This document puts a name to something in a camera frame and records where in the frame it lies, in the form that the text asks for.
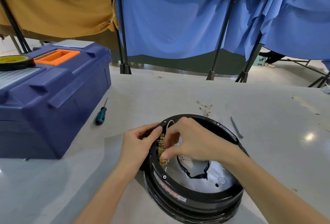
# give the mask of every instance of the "black pants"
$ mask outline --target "black pants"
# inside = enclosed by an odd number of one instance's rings
[[[282,59],[285,55],[281,55],[279,53],[276,53],[274,51],[270,51],[268,53],[259,53],[260,56],[267,57],[266,63],[273,64],[274,62],[279,61]]]

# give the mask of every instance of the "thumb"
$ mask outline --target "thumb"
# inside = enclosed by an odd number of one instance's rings
[[[151,134],[145,138],[143,141],[146,143],[146,145],[148,145],[149,147],[153,144],[153,142],[160,136],[160,134],[163,131],[163,127],[162,126],[158,126],[156,127]]]
[[[168,148],[162,153],[163,159],[171,159],[174,156],[181,155],[181,147],[180,146],[173,146]]]

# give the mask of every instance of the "orange toolbox handle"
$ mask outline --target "orange toolbox handle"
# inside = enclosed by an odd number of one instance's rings
[[[34,62],[38,64],[58,66],[80,53],[80,51],[76,50],[56,49],[34,58]]]

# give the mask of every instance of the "table surface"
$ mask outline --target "table surface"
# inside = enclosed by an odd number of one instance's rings
[[[213,104],[210,118],[235,133],[250,156],[275,178],[330,217],[330,95],[317,88],[216,81],[160,80],[112,75],[112,86],[61,160],[0,159],[1,223],[70,223],[116,164],[126,129],[177,114],[201,114],[197,100]],[[102,126],[94,117],[107,102]],[[112,223],[177,223],[163,213],[138,173]],[[244,193],[228,223],[266,223]]]

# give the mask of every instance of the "hand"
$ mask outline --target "hand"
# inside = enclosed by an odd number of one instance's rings
[[[180,135],[182,143],[174,146]],[[162,154],[163,159],[186,155],[200,161],[218,161],[223,165],[233,159],[235,152],[241,151],[233,143],[207,130],[194,119],[186,117],[182,117],[167,129],[164,144],[167,149]]]
[[[161,126],[155,128],[159,123],[144,125],[139,128],[126,130],[123,137],[122,151],[120,152],[117,167],[125,174],[129,180],[132,180],[143,161],[149,153],[149,149],[153,142],[160,136],[163,128]],[[143,139],[144,134],[148,134],[155,128],[151,134]]]

